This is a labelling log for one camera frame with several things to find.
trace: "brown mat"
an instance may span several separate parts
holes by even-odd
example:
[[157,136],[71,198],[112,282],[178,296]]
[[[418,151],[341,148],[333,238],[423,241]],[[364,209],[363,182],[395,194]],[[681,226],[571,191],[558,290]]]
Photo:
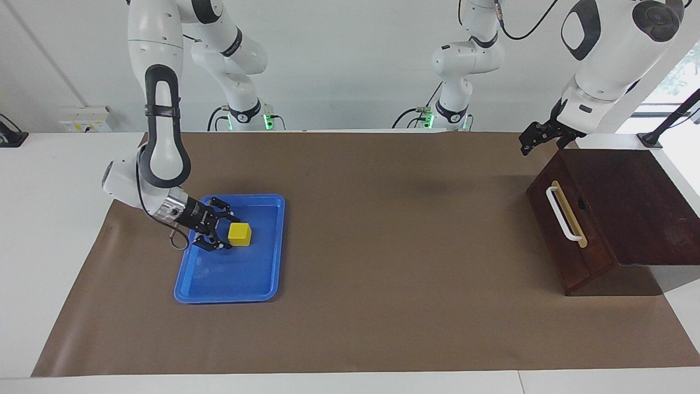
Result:
[[33,376],[700,365],[664,297],[567,298],[513,134],[189,134],[185,188],[280,193],[280,291],[186,306],[168,231],[115,203]]

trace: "table surface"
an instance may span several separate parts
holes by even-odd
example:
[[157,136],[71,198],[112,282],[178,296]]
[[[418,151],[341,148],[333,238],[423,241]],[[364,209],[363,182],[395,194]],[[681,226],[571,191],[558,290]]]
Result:
[[[695,393],[699,368],[539,372],[98,376],[28,379],[111,204],[109,161],[133,154],[141,133],[34,134],[0,150],[0,393]],[[582,148],[643,149],[631,135],[591,135]],[[700,196],[663,151],[653,151],[700,215]],[[666,294],[700,348],[700,281]]]

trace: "white electrical box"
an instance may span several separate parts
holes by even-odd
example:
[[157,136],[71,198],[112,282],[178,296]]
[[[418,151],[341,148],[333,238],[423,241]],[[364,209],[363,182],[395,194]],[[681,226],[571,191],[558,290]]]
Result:
[[116,125],[107,107],[64,107],[59,123],[67,133],[111,133]]

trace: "blue tray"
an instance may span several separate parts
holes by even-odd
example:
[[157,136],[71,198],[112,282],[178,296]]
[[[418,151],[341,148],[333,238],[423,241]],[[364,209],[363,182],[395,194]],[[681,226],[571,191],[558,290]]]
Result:
[[[284,226],[284,198],[277,194],[215,195],[231,205],[231,212],[253,230],[251,245],[207,252],[190,246],[182,256],[175,284],[175,299],[182,304],[262,302],[274,297],[279,284],[279,265]],[[228,238],[228,227],[218,235]],[[195,238],[190,231],[190,242]]]

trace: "yellow cube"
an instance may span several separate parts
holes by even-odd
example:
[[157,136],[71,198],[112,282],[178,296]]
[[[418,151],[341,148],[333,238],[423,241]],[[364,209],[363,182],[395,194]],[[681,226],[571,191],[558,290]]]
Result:
[[253,231],[248,223],[231,223],[228,229],[228,242],[233,246],[250,246]]

